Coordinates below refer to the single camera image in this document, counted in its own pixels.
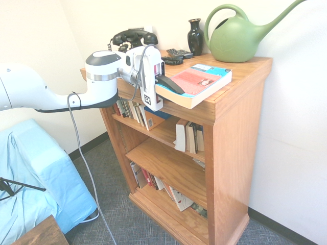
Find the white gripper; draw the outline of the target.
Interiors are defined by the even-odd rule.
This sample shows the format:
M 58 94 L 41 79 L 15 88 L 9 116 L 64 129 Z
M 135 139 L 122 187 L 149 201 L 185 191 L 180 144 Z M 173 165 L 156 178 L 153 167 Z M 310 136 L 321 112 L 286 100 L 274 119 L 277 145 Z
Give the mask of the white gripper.
M 162 74 L 162 59 L 160 51 L 154 45 L 145 47 L 140 59 L 141 71 L 141 99 L 152 111 L 158 111 L 163 107 L 163 100 L 155 91 L 156 84 L 162 85 L 177 94 L 183 94 L 184 90 L 170 78 Z

